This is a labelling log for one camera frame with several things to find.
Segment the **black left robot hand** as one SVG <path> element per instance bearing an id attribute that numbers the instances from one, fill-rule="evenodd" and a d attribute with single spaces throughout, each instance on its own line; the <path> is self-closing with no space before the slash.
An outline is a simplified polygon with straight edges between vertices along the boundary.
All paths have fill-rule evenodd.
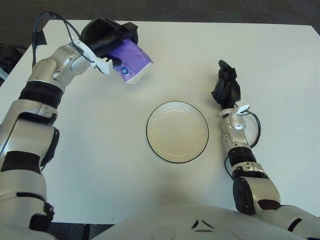
<path id="1" fill-rule="evenodd" d="M 122 60 L 111 52 L 122 45 L 125 39 L 138 43 L 138 26 L 132 22 L 119 24 L 113 20 L 96 18 L 81 32 L 80 40 L 99 58 L 112 60 L 113 66 L 120 66 Z"/>

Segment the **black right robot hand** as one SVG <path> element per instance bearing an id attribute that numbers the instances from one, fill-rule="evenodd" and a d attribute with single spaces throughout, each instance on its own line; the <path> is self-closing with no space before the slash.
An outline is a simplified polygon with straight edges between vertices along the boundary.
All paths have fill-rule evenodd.
<path id="1" fill-rule="evenodd" d="M 236 69 L 223 60 L 218 61 L 218 81 L 211 92 L 213 99 L 222 110 L 233 108 L 241 100 L 241 89 L 236 78 Z"/>

